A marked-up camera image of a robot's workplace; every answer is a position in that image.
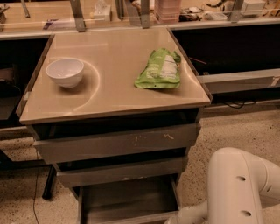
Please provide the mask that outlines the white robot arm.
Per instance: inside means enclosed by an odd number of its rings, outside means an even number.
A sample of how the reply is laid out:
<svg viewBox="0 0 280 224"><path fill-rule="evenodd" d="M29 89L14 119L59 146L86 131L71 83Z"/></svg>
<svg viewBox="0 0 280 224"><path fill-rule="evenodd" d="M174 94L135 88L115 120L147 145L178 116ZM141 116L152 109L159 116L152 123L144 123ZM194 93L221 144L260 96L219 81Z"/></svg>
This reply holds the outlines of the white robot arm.
<svg viewBox="0 0 280 224"><path fill-rule="evenodd" d="M280 166L245 150L217 150L207 170L207 199L164 224L264 224L262 210L280 203Z"/></svg>

